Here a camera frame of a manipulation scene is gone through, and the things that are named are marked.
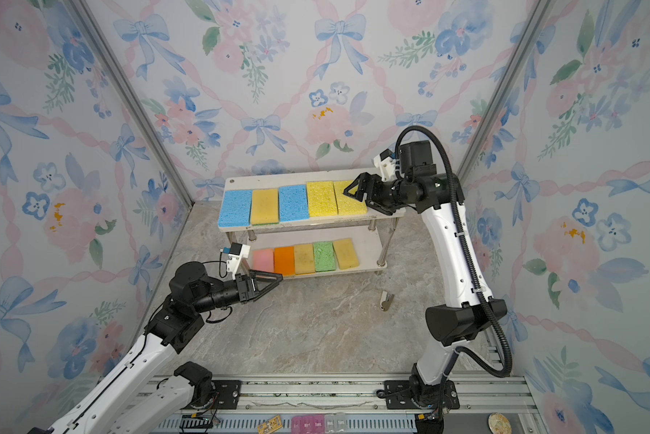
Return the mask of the yellow sponge bottom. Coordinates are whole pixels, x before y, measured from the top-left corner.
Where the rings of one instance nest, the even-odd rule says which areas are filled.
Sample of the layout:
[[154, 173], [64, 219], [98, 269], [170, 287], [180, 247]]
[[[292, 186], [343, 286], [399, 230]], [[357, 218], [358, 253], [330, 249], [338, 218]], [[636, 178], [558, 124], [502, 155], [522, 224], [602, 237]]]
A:
[[294, 272], [297, 276], [316, 272], [314, 250], [311, 243], [294, 246]]

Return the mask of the green sponge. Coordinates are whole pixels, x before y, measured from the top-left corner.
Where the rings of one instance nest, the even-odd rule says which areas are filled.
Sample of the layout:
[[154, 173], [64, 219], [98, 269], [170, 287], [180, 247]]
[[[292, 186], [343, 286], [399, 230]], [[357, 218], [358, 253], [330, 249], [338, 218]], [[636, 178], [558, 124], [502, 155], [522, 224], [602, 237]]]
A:
[[314, 242], [313, 254], [316, 272], [330, 272], [337, 269], [337, 260], [332, 242]]

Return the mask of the white two-tier shelf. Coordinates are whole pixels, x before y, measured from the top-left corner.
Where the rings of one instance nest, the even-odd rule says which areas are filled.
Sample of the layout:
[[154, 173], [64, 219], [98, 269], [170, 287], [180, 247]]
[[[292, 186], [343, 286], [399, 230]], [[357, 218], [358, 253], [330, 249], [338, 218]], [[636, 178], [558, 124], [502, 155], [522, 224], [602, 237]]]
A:
[[[225, 184], [225, 192], [243, 190], [277, 189], [283, 186], [297, 186], [308, 182], [324, 181], [353, 181], [362, 174], [362, 169], [329, 170], [310, 173], [294, 173], [282, 175], [257, 175], [231, 177]], [[405, 210], [396, 211], [388, 216], [375, 210], [368, 209], [363, 215], [354, 216], [323, 216], [295, 222], [278, 222], [258, 226], [225, 227], [220, 231], [225, 233], [230, 242], [236, 241], [236, 236], [246, 233], [247, 245], [251, 251], [274, 249], [297, 244], [313, 242], [334, 242], [350, 239], [357, 253], [359, 266], [352, 269], [337, 268], [333, 275], [378, 272], [386, 269], [386, 258], [392, 236], [386, 235], [380, 229], [380, 223], [391, 219], [391, 227], [395, 229], [399, 220], [405, 215]]]

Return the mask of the dark yellow sponge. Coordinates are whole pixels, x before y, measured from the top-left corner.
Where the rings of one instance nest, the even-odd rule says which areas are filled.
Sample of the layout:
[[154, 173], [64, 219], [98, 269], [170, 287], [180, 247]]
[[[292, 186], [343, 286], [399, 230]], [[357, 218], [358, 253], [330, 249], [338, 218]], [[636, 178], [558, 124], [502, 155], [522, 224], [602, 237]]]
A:
[[357, 269], [360, 266], [359, 257], [351, 238], [332, 242], [338, 268], [341, 271]]

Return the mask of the blue sponge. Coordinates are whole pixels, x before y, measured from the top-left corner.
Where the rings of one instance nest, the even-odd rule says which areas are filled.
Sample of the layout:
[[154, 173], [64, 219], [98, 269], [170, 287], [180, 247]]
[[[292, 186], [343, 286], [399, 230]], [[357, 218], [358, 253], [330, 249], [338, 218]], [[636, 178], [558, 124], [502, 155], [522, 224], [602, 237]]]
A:
[[299, 222], [310, 218], [305, 184], [278, 189], [280, 222]]
[[252, 190], [226, 191], [222, 202], [219, 228], [237, 228], [250, 225]]

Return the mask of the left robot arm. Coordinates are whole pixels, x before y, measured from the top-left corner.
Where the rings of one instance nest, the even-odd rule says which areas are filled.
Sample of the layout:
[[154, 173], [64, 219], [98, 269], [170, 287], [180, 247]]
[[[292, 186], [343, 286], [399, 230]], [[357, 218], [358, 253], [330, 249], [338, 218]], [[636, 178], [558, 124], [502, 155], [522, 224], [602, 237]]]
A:
[[258, 300], [283, 281], [267, 271], [237, 273], [220, 280], [205, 263], [181, 265], [169, 282], [170, 293], [144, 327], [128, 354], [66, 415], [46, 428], [48, 433], [148, 433], [177, 410], [190, 406], [216, 410], [221, 395], [213, 374], [197, 363], [178, 367], [156, 392], [139, 405], [132, 400], [154, 375], [194, 339], [215, 309]]

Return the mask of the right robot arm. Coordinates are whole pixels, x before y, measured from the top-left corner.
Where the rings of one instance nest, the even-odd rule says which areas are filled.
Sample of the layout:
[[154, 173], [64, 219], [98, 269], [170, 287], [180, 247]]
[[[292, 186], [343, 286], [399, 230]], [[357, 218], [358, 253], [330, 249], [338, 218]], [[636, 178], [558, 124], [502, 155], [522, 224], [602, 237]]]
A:
[[430, 338], [414, 364], [409, 384], [396, 392], [390, 384], [379, 392], [388, 407], [417, 407], [442, 413], [456, 409], [450, 374], [462, 354], [496, 377], [511, 373], [511, 363], [496, 368], [470, 349], [480, 332], [498, 330], [507, 313], [484, 279], [467, 231], [464, 193], [448, 157], [438, 173], [430, 141], [408, 142], [374, 159], [375, 173], [362, 173], [344, 188], [346, 197], [391, 216], [411, 208], [422, 217], [442, 269], [444, 301], [426, 309]]

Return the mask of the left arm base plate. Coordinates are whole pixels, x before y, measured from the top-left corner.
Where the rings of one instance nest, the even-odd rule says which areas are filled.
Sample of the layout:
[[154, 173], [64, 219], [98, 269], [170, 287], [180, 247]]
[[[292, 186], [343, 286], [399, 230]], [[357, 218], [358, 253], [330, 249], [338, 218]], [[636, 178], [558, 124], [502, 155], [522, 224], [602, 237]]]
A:
[[196, 410], [235, 410], [242, 385], [239, 380], [200, 383], [195, 387], [189, 407]]

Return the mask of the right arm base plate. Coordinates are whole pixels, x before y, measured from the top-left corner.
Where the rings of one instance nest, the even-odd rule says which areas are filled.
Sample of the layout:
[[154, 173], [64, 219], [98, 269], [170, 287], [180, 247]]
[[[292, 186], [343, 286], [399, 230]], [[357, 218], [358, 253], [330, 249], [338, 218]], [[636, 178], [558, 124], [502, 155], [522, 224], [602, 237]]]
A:
[[388, 410], [458, 410], [460, 401], [455, 383], [446, 380], [440, 385], [427, 385], [417, 381], [384, 381], [376, 395], [385, 401]]

